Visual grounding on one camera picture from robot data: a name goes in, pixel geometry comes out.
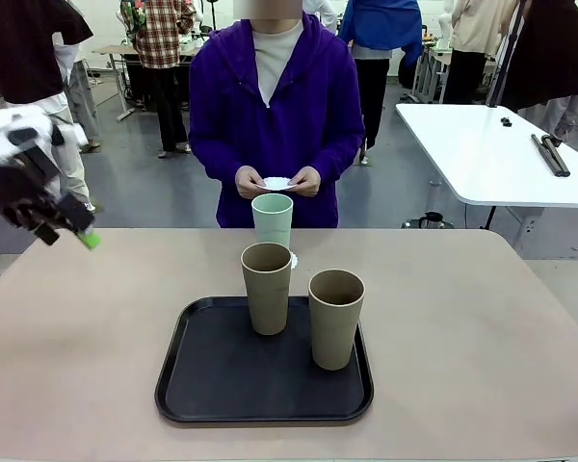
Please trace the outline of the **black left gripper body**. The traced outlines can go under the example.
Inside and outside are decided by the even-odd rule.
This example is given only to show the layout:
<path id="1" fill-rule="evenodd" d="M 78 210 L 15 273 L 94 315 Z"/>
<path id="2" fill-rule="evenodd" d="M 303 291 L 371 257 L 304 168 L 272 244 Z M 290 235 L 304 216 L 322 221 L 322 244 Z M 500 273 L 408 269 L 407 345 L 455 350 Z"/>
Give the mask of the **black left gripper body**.
<path id="1" fill-rule="evenodd" d="M 13 225 L 10 208 L 19 203 L 32 203 L 42 209 L 53 227 L 58 226 L 55 197 L 46 188 L 57 175 L 57 168 L 38 147 L 30 147 L 1 162 L 0 215 Z"/>

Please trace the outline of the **person's right hand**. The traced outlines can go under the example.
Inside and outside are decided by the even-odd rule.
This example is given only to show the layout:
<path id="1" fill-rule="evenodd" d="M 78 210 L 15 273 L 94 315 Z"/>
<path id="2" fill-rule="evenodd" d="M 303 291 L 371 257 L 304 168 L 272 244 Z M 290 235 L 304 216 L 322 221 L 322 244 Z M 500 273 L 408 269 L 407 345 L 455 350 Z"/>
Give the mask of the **person's right hand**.
<path id="1" fill-rule="evenodd" d="M 250 166 L 241 166 L 235 174 L 235 184 L 238 194 L 247 200 L 253 200 L 258 195 L 266 193 L 265 182 L 258 172 Z"/>

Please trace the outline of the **person's left hand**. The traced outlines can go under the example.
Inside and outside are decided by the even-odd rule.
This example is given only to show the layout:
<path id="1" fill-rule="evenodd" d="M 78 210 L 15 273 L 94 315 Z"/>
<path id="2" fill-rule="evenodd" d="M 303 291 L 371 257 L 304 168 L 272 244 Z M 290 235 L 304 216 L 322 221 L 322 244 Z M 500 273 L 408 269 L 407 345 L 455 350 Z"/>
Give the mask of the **person's left hand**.
<path id="1" fill-rule="evenodd" d="M 321 186 L 320 173 L 311 166 L 303 167 L 289 182 L 290 193 L 305 197 L 315 197 Z"/>

